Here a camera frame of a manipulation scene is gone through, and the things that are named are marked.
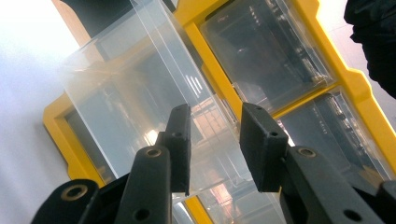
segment plastic compartment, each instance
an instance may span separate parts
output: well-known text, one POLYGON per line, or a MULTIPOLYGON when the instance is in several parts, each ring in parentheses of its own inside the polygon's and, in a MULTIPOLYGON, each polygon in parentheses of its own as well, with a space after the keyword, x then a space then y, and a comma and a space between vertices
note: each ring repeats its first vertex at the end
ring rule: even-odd
MULTIPOLYGON (((172 14, 157 0, 133 5, 62 70, 64 88, 106 161, 102 178, 127 174, 136 151, 154 144, 171 109, 186 102, 192 111, 191 194, 248 174, 172 14)), ((96 167, 104 166, 90 155, 96 167)))
MULTIPOLYGON (((277 122, 291 146, 320 151, 351 185, 370 191, 394 178, 341 89, 320 95, 277 122)), ((198 197, 215 223, 285 222, 275 194, 259 193, 253 181, 227 181, 198 197)))
POLYGON ((242 101, 274 111, 332 82, 282 1, 236 0, 211 15, 201 32, 242 101))
POLYGON ((198 197, 214 223, 285 223, 276 195, 259 193, 253 181, 227 181, 198 197))
POLYGON ((320 151, 350 183, 378 187, 393 172, 350 108, 342 91, 332 91, 281 117, 278 123, 290 136, 290 145, 320 151))

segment black object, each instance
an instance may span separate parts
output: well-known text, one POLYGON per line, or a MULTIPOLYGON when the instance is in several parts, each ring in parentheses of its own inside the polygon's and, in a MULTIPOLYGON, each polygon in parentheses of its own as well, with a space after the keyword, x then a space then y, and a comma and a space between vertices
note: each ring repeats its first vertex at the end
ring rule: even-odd
POLYGON ((171 193, 189 194, 190 115, 188 105, 175 107, 156 144, 136 153, 131 173, 101 189, 88 179, 61 185, 32 223, 171 223, 171 193))
POLYGON ((288 223, 396 223, 396 181, 384 182, 377 193, 357 183, 352 187, 317 150, 285 145, 276 125, 264 109, 243 104, 240 145, 247 166, 258 191, 282 187, 288 223), (271 165, 264 165, 270 159, 271 165))
POLYGON ((344 19, 354 25, 372 80, 396 99, 396 0, 348 0, 344 19))
MULTIPOLYGON (((132 8, 130 0, 62 0, 78 16, 90 37, 98 35, 107 26, 121 18, 132 8)), ((171 0, 163 0, 171 12, 176 10, 171 0)))

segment metal screw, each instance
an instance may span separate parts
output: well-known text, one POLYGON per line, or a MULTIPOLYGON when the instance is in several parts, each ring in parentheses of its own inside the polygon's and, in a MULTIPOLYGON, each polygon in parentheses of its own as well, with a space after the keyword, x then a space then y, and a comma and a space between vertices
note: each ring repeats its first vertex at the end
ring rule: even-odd
POLYGON ((85 185, 73 185, 64 189, 62 192, 61 198, 64 201, 72 202, 75 201, 82 196, 84 196, 88 192, 88 187, 85 185))
POLYGON ((313 150, 304 147, 299 148, 298 153, 308 158, 314 158, 317 156, 317 153, 315 153, 313 150))

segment yellow plastic frame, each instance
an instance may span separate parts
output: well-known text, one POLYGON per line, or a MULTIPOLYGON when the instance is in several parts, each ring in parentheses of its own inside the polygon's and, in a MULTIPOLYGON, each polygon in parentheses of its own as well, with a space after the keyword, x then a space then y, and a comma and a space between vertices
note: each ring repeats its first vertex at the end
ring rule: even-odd
MULTIPOLYGON (((237 118, 241 119, 242 101, 233 89, 215 55, 207 45, 199 27, 214 10, 226 0, 179 0, 174 15, 181 23, 192 44, 204 62, 204 72, 219 98, 225 99, 237 118)), ((273 114, 275 119, 302 105, 326 91, 342 87, 362 122, 380 148, 390 168, 396 173, 396 134, 372 95, 371 86, 365 75, 356 69, 347 68, 335 46, 323 31, 317 19, 319 2, 312 0, 289 0, 294 10, 304 22, 308 33, 316 44, 321 56, 332 69, 336 82, 327 88, 314 91, 304 98, 288 105, 273 114)))
MULTIPOLYGON (((371 87, 366 77, 360 71, 346 67, 316 18, 319 8, 317 1, 290 1, 293 9, 304 21, 321 55, 332 69, 336 82, 276 111, 273 117, 275 119, 279 118, 326 91, 342 87, 389 163, 390 168, 396 173, 396 151, 394 149, 394 146, 396 146, 396 134, 372 95, 371 87)), ((205 18, 226 2, 226 0, 179 0, 174 15, 200 54, 204 62, 203 71, 210 85, 220 99, 225 99, 229 103, 237 118, 241 119, 242 101, 199 31, 199 26, 205 21, 205 18)), ((95 169, 82 144, 67 123, 66 116, 73 110, 72 102, 64 93, 46 107, 43 118, 44 124, 68 163, 70 178, 89 178, 102 187, 105 184, 104 180, 95 169)), ((212 223, 210 216, 197 197, 188 199, 186 205, 197 223, 212 223)))

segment plastic storage bin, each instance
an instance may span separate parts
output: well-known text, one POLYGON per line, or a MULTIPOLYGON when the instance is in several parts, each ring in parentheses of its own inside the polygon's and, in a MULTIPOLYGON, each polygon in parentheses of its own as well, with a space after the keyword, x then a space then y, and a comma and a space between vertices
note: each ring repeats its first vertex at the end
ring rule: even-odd
POLYGON ((276 1, 233 1, 201 26, 244 102, 278 110, 332 78, 276 1))
MULTIPOLYGON (((335 164, 347 178, 356 177, 354 180, 372 185, 389 178, 392 173, 387 169, 386 162, 382 162, 381 152, 377 150, 386 152, 388 161, 392 161, 394 157, 386 149, 389 149, 389 143, 395 142, 394 133, 384 125, 386 122, 365 80, 360 74, 345 69, 333 52, 332 45, 321 34, 318 22, 311 22, 317 6, 307 4, 306 9, 301 7, 300 2, 288 2, 286 7, 283 1, 234 1, 219 8, 225 2, 207 0, 195 7, 197 3, 180 0, 176 16, 202 56, 203 63, 197 61, 197 64, 202 66, 206 75, 212 76, 207 76, 211 89, 216 91, 221 100, 228 101, 236 117, 239 118, 241 100, 262 105, 275 112, 274 117, 285 127, 294 144, 314 148, 327 144, 321 149, 322 152, 331 160, 337 160, 335 164), (190 4, 188 8, 192 11, 186 9, 186 3, 190 4), (252 11, 242 10, 239 14, 233 6, 247 9, 248 3, 260 7, 258 10, 255 7, 252 11), (293 10, 297 10, 304 19, 291 17, 290 12, 293 10), (264 13, 264 17, 261 17, 259 13, 263 11, 274 15, 264 13), (265 18, 263 24, 267 32, 260 32, 266 39, 278 42, 273 44, 275 49, 266 49, 267 43, 273 42, 262 42, 257 36, 249 39, 231 28, 219 31, 217 22, 223 18, 219 15, 228 15, 228 19, 245 19, 246 23, 243 24, 250 24, 253 30, 238 22, 230 22, 232 27, 242 27, 254 33, 258 23, 251 20, 254 18, 253 12, 255 15, 258 13, 258 23, 265 18), (224 43, 218 43, 219 47, 225 45, 238 50, 228 54, 231 60, 226 57, 223 60, 221 50, 216 52, 216 46, 208 43, 227 72, 226 79, 213 77, 214 74, 220 77, 222 71, 213 69, 213 66, 219 67, 219 62, 207 54, 211 50, 197 33, 198 27, 204 23, 202 31, 207 42, 224 36, 227 40, 230 39, 228 34, 236 33, 236 40, 247 40, 239 43, 245 47, 241 49, 252 49, 244 53, 253 54, 238 54, 243 52, 239 52, 237 47, 240 46, 235 47, 238 42, 224 40, 224 43), (313 36, 317 43, 306 41, 307 36, 302 35, 296 24, 303 30, 308 27, 305 31, 312 34, 306 35, 313 36), (254 55, 260 56, 258 49, 273 53, 274 58, 269 58, 269 64, 275 65, 276 71, 283 74, 281 79, 276 79, 278 77, 269 71, 263 71, 262 74, 257 72, 259 69, 265 70, 266 66, 262 64, 268 64, 257 65, 262 61, 251 63, 251 59, 258 59, 254 55), (239 60, 245 67, 235 65, 239 62, 237 57, 242 57, 239 60), (243 69, 250 69, 248 76, 240 75, 243 69), (271 84, 260 81, 261 75, 269 77, 267 81, 271 84), (236 89, 239 94, 236 98, 232 91, 227 91, 227 78, 233 84, 232 90, 236 89), (283 84, 288 85, 290 91, 282 90, 283 84), (303 125, 303 131, 298 132, 307 118, 309 125, 303 125), (315 141, 307 137, 313 134, 315 141), (349 175, 354 170, 359 171, 358 176, 349 175)), ((191 193, 198 194, 210 218, 220 223, 254 223, 257 220, 283 222, 274 195, 260 194, 253 188, 254 184, 230 129, 233 126, 224 118, 217 97, 212 96, 213 92, 206 86, 193 63, 187 51, 191 49, 189 41, 183 39, 187 43, 183 44, 178 35, 185 36, 172 23, 172 16, 163 9, 161 3, 134 2, 131 13, 66 62, 64 85, 82 116, 86 132, 92 136, 92 140, 80 138, 81 142, 91 141, 84 147, 89 144, 97 146, 97 149, 86 150, 96 170, 106 182, 129 172, 135 152, 154 142, 156 133, 165 127, 170 109, 188 102, 193 112, 191 193)), ((78 126, 74 119, 78 118, 72 114, 67 117, 70 126, 78 126)), ((175 195, 174 214, 185 223, 189 218, 182 212, 182 203, 178 203, 181 199, 175 195)))
POLYGON ((106 182, 130 171, 136 151, 153 145, 184 103, 192 111, 191 194, 248 174, 177 31, 161 2, 139 2, 64 64, 64 88, 101 154, 87 153, 106 182))

